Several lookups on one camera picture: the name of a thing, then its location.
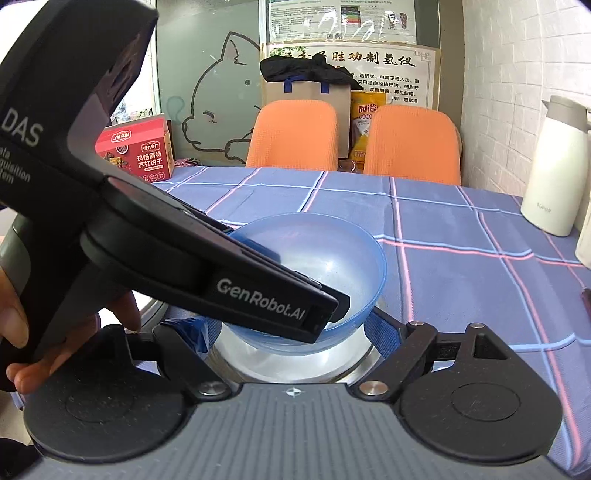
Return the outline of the stainless steel bowl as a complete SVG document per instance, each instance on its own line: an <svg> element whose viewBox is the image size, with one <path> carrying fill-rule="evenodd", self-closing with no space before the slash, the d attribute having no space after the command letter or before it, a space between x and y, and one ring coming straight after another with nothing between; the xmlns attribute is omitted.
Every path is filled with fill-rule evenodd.
<svg viewBox="0 0 591 480"><path fill-rule="evenodd" d="M331 349L311 355L287 356L257 350L223 326L211 350L202 359L216 374L235 384L352 384L380 363L381 355L362 328Z"/></svg>

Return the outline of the blue translucent plastic bowl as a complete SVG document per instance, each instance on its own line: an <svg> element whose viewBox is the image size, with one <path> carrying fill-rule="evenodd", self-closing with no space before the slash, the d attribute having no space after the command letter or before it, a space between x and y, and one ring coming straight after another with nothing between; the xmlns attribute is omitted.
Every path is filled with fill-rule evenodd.
<svg viewBox="0 0 591 480"><path fill-rule="evenodd" d="M231 237L351 300L345 317L329 322L311 344L228 325L240 340L259 350L301 356L338 345L369 318L386 286L388 265L381 245L348 220L310 212L276 215L239 227Z"/></svg>

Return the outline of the blue plaid tablecloth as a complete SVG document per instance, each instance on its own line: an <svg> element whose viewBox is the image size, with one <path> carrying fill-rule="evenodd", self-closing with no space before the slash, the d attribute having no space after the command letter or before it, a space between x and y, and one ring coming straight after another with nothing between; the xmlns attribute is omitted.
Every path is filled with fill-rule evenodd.
<svg viewBox="0 0 591 480"><path fill-rule="evenodd" d="M154 187L239 227L315 213L386 254L402 344L352 384L232 383L172 320L107 326L25 403L25 479L585 479L590 273L512 197L198 167Z"/></svg>

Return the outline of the red cracker box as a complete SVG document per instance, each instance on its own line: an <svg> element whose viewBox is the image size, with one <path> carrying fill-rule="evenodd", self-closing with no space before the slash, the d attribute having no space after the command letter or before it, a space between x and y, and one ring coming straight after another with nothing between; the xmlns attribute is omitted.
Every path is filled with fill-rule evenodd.
<svg viewBox="0 0 591 480"><path fill-rule="evenodd" d="M110 164L147 183L168 180L174 170L169 128L164 115L105 128L95 143L95 151Z"/></svg>

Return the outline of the pink patterned bag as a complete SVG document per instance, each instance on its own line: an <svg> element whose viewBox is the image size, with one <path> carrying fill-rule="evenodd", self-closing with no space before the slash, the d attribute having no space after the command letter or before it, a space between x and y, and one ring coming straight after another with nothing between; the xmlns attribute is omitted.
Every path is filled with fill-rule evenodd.
<svg viewBox="0 0 591 480"><path fill-rule="evenodd" d="M192 166L200 166L199 160L196 158L184 158L184 159L176 159L174 161L175 168L192 167Z"/></svg>

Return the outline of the right orange chair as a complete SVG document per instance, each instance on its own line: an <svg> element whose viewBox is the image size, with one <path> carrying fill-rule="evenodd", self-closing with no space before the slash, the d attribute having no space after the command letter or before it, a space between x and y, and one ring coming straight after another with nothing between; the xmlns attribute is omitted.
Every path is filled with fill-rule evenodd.
<svg viewBox="0 0 591 480"><path fill-rule="evenodd" d="M444 113L385 105L370 122L363 173L446 185L461 183L461 139Z"/></svg>

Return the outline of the orange chair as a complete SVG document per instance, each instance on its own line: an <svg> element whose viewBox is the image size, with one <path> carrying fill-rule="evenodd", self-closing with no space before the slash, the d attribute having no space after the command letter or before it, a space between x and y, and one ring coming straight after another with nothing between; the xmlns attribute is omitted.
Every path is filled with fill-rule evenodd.
<svg viewBox="0 0 591 480"><path fill-rule="evenodd" d="M444 113L385 105L370 122L363 173L446 185L461 183L461 139Z"/></svg>
<svg viewBox="0 0 591 480"><path fill-rule="evenodd" d="M319 100L276 100L260 110L245 166L335 171L338 115Z"/></svg>

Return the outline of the red cased smartphone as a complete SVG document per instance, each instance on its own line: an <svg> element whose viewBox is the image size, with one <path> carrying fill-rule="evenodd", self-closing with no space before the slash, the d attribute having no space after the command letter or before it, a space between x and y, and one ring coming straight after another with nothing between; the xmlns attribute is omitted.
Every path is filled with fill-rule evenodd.
<svg viewBox="0 0 591 480"><path fill-rule="evenodd" d="M581 293L581 299L587 312L588 318L591 320L591 289L585 288Z"/></svg>

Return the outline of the white thermos jug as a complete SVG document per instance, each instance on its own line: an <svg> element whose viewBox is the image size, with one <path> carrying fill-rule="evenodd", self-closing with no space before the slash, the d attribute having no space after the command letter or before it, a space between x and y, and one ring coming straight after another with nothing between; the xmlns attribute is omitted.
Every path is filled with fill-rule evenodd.
<svg viewBox="0 0 591 480"><path fill-rule="evenodd" d="M589 171L588 109L553 95L538 136L522 215L554 236L566 237L575 224Z"/></svg>

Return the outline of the white lidded cup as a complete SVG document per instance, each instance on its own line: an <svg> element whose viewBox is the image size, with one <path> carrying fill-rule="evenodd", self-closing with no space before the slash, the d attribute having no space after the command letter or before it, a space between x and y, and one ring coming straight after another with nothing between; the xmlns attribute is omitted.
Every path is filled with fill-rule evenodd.
<svg viewBox="0 0 591 480"><path fill-rule="evenodd" d="M591 203L588 203L585 219L580 229L575 255L582 265L591 269Z"/></svg>

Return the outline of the left orange chair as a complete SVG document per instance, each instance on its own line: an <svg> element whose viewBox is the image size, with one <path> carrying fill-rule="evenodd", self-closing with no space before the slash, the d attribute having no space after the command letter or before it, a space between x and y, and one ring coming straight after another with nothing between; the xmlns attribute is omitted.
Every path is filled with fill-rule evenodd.
<svg viewBox="0 0 591 480"><path fill-rule="evenodd" d="M319 100L276 100L260 110L245 166L335 171L338 115Z"/></svg>

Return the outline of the yellow snack bag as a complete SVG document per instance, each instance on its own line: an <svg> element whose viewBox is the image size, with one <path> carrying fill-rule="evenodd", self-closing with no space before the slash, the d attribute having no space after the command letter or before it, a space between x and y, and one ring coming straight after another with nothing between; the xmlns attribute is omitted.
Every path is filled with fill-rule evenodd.
<svg viewBox="0 0 591 480"><path fill-rule="evenodd" d="M375 112L386 104L386 94L375 91L358 91L351 93L351 160L356 170L363 171L365 157Z"/></svg>

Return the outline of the brown cardboard box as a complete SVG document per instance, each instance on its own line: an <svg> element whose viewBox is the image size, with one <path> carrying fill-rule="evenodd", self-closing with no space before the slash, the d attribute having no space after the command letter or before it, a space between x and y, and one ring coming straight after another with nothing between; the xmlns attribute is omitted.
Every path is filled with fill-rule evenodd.
<svg viewBox="0 0 591 480"><path fill-rule="evenodd" d="M276 100L318 100L332 105L337 112L339 133L339 159L349 157L351 131L351 88L315 81L286 80L263 83L263 103Z"/></svg>

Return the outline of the black cloth on box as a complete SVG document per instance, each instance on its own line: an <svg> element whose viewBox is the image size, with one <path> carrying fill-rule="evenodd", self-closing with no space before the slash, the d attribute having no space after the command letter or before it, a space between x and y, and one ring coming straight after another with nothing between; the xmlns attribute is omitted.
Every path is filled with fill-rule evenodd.
<svg viewBox="0 0 591 480"><path fill-rule="evenodd" d="M348 85L352 90L363 89L349 70L345 67L329 65L321 53L311 58L273 55L261 60L259 69L266 82L314 81L331 85Z"/></svg>

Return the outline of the white poster with text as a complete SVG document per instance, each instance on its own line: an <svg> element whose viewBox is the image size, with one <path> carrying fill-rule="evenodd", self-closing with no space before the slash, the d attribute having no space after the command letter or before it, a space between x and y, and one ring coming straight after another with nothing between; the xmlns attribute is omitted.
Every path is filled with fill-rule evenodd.
<svg viewBox="0 0 591 480"><path fill-rule="evenodd" d="M263 47L263 56L311 58L322 54L329 65L344 67L363 90L382 92L389 104L437 110L441 52L432 47L389 42L283 42Z"/></svg>

